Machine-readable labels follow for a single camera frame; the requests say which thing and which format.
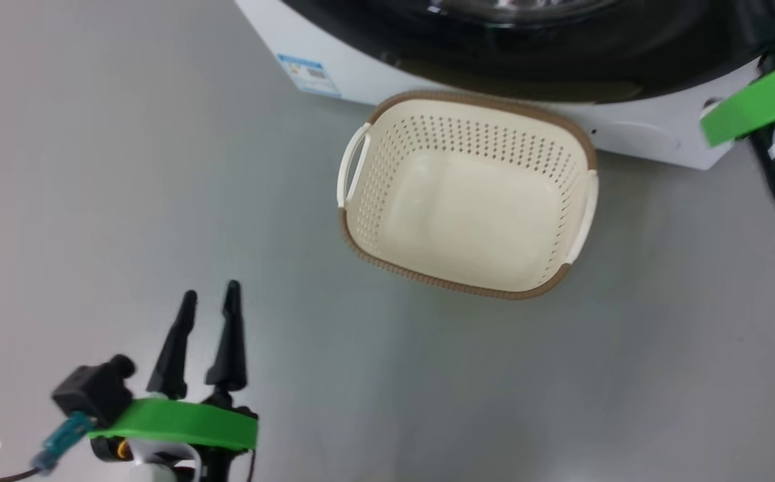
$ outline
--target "basket handle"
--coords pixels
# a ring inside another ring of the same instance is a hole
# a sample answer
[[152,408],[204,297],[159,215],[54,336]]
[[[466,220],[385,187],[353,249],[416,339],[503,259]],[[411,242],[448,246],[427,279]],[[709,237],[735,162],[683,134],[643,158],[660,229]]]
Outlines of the basket handle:
[[[372,135],[366,134],[369,131],[371,123],[367,122],[357,129],[357,132],[352,135],[351,140],[348,141],[348,146],[345,147],[345,153],[342,154],[342,162],[339,165],[339,175],[336,177],[336,205],[339,208],[345,208],[345,202],[354,195],[354,188],[357,187],[357,179],[360,177],[360,168],[363,166],[363,159],[366,159],[366,151],[369,150],[369,142],[372,140]],[[348,169],[351,168],[351,158],[354,156],[354,151],[357,150],[357,146],[360,146],[360,141],[363,142],[363,149],[360,150],[360,160],[357,162],[357,168],[354,169],[354,179],[351,181],[351,187],[348,189],[348,193],[345,191],[345,183],[348,179]]]
[[581,218],[581,225],[578,226],[575,240],[571,244],[569,253],[565,256],[565,262],[567,264],[574,263],[577,259],[577,255],[581,254],[583,243],[586,242],[587,235],[589,235],[589,227],[593,224],[595,205],[598,204],[599,200],[598,172],[588,171],[587,176],[587,202],[583,207],[583,217]]

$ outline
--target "blue and white sticker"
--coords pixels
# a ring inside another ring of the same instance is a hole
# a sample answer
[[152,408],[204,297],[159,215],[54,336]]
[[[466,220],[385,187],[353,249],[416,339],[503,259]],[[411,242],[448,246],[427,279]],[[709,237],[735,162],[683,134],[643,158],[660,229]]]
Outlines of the blue and white sticker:
[[322,64],[283,54],[277,54],[277,58],[280,59],[280,64],[283,65],[292,82],[302,91],[342,97]]

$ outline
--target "washing machine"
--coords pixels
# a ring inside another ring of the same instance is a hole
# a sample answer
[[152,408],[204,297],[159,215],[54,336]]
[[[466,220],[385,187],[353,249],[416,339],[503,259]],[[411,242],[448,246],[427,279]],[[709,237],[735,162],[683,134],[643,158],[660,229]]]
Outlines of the washing machine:
[[299,90],[531,102],[601,150],[708,169],[708,104],[775,46],[775,0],[236,0]]

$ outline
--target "white washing machine body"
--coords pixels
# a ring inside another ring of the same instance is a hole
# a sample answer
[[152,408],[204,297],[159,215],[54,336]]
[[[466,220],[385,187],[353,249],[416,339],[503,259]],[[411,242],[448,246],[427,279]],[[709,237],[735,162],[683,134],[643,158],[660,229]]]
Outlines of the white washing machine body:
[[[281,0],[236,0],[301,91],[363,104],[417,89],[457,90],[369,57],[312,24]],[[613,104],[538,103],[581,125],[601,150],[708,169],[730,149],[711,149],[700,129],[708,100],[728,97],[757,76],[756,62],[675,94]]]

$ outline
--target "green tape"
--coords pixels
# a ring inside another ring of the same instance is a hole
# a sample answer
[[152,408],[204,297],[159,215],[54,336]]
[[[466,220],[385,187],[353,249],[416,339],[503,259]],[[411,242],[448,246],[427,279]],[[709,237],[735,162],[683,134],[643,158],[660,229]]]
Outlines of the green tape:
[[97,436],[123,436],[220,447],[230,451],[256,448],[259,423],[216,406],[160,398],[134,400],[117,423]]
[[712,147],[775,122],[775,71],[736,92],[700,121]]

